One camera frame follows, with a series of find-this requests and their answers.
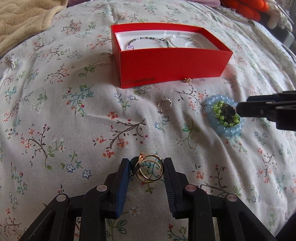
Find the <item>orange plush toy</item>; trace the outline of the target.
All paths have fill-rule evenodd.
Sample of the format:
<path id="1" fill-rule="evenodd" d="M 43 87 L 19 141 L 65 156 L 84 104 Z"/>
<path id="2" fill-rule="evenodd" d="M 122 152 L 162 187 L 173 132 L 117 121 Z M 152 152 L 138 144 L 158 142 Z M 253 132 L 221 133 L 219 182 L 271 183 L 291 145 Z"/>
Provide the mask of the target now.
<path id="1" fill-rule="evenodd" d="M 221 5 L 235 10 L 243 17 L 260 21 L 260 13 L 266 13 L 269 10 L 267 1 L 264 0 L 221 0 Z"/>

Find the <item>beige fleece blanket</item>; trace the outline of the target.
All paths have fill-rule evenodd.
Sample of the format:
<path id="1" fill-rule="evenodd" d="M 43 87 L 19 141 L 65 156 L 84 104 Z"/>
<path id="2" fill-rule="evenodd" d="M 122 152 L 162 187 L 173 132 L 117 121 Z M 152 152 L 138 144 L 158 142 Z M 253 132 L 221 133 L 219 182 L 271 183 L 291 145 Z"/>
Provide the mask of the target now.
<path id="1" fill-rule="evenodd" d="M 1 1 L 1 57 L 24 40 L 41 33 L 68 1 Z"/>

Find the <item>black bead cluster ornament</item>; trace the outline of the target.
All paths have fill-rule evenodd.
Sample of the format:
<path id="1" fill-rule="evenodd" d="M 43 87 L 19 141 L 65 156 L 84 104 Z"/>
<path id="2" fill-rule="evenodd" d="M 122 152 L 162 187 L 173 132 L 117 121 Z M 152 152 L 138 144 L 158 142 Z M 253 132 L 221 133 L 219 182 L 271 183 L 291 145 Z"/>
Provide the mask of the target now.
<path id="1" fill-rule="evenodd" d="M 225 120 L 232 120 L 233 117 L 236 115 L 236 110 L 230 106 L 229 104 L 223 104 L 223 106 L 220 108 L 221 116 L 224 116 Z"/>

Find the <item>red open cardboard box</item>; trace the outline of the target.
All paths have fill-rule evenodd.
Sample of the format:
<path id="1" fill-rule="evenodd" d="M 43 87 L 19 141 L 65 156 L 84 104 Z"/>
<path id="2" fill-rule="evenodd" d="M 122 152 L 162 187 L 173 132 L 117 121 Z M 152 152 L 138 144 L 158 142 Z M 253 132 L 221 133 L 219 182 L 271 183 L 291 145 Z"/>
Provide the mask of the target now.
<path id="1" fill-rule="evenodd" d="M 219 77 L 233 52 L 205 28 L 169 23 L 111 26 L 121 88 Z"/>

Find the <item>floral white bedspread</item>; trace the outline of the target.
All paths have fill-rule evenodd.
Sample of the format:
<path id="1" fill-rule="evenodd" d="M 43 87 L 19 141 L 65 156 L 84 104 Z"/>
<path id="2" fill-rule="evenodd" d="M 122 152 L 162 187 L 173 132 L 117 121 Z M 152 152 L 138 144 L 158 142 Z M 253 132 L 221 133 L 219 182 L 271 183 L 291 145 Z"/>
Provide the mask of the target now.
<path id="1" fill-rule="evenodd" d="M 111 25 L 203 27 L 233 55 L 220 78 L 122 89 Z M 90 1 L 1 60 L 1 240 L 18 240 L 58 194 L 104 182 L 123 158 L 170 157 L 207 193 L 237 195 L 276 235 L 295 213 L 295 132 L 247 118 L 221 137 L 205 100 L 237 102 L 295 88 L 295 60 L 264 27 L 189 1 Z"/>

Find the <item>gold bangle with charm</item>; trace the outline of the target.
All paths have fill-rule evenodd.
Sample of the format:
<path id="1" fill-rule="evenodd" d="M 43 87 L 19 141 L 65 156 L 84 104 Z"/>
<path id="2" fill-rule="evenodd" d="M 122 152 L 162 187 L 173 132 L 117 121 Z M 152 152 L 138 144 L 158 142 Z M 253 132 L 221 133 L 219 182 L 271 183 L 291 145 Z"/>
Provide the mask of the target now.
<path id="1" fill-rule="evenodd" d="M 164 174 L 164 163 L 158 153 L 144 154 L 130 160 L 130 175 L 144 183 L 154 183 L 161 180 Z"/>

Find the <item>purple pillow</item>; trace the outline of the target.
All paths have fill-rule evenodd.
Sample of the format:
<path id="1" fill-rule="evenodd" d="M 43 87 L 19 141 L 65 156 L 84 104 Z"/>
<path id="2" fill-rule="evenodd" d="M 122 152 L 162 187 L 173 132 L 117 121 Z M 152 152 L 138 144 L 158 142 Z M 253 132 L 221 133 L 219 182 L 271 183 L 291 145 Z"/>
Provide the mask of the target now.
<path id="1" fill-rule="evenodd" d="M 87 2 L 87 1 L 89 1 L 89 0 L 69 0 L 68 4 L 67 4 L 67 7 L 74 6 L 74 5 L 84 3 L 84 2 Z M 190 0 L 190 1 L 200 3 L 200 4 L 205 4 L 205 5 L 213 7 L 213 8 L 218 7 L 218 6 L 221 5 L 219 0 Z"/>

